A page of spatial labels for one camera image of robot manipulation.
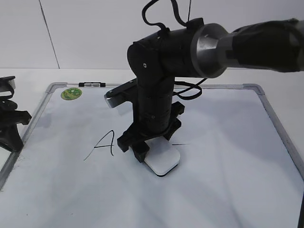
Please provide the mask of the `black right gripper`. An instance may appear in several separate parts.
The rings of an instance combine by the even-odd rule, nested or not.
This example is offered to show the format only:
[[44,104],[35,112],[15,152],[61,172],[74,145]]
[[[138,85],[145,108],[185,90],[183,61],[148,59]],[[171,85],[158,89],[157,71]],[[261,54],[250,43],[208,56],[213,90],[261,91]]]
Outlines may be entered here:
[[135,120],[129,128],[117,139],[119,148],[126,152],[132,148],[138,162],[144,162],[150,147],[147,140],[164,137],[170,140],[173,134],[181,127],[178,116],[184,113],[185,106],[175,102],[169,106],[169,111],[160,118],[148,118],[146,120]]

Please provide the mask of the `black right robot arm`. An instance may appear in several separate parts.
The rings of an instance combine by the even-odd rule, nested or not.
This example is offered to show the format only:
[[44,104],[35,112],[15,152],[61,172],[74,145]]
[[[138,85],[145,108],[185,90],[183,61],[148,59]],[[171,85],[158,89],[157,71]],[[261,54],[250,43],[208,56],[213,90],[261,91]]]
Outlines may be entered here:
[[304,23],[273,20],[227,32],[221,25],[193,19],[184,29],[161,30],[131,44],[127,50],[135,85],[120,96],[133,105],[133,123],[120,136],[122,151],[132,149],[143,162],[156,137],[169,140],[181,127],[184,105],[173,102],[176,77],[216,78],[227,68],[265,69],[281,73],[304,69]]

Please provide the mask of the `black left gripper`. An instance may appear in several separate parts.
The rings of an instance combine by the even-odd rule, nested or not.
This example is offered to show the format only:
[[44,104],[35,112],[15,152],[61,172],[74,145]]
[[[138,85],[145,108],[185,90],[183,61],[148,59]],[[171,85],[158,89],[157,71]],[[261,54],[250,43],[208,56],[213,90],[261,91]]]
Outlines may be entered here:
[[13,93],[0,91],[0,146],[9,152],[20,152],[24,146],[17,124],[28,125],[32,116],[28,111],[17,110],[18,105],[11,100]]

